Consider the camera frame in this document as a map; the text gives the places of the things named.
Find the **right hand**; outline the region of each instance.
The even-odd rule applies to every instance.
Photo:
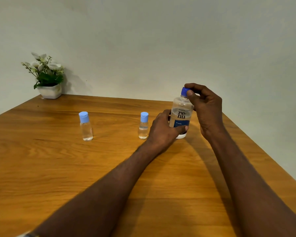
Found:
[[[222,99],[206,86],[195,83],[184,85],[190,88],[187,97],[194,105],[198,121],[201,125],[201,133],[205,139],[209,140],[212,136],[225,132],[222,122]]]

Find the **wooden table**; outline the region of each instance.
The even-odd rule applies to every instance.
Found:
[[[129,157],[143,142],[137,135],[140,112],[149,112],[151,124],[171,105],[38,96],[0,115],[0,236],[33,229]],[[90,142],[81,137],[80,111],[90,115]],[[226,116],[224,123],[267,183],[296,212],[296,181]],[[238,230],[226,183],[194,113],[186,138],[155,159],[138,180],[113,236],[217,237],[236,236]]]

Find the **left hand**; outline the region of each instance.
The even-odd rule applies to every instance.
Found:
[[[146,141],[152,146],[152,148],[156,148],[159,154],[166,151],[173,144],[179,134],[188,130],[187,125],[170,127],[168,123],[168,117],[170,114],[171,110],[164,110],[157,115],[152,123]]]

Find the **white wall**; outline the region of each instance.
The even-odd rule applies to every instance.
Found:
[[[69,94],[172,100],[209,86],[296,179],[296,0],[0,0],[0,113],[37,95],[31,51]]]

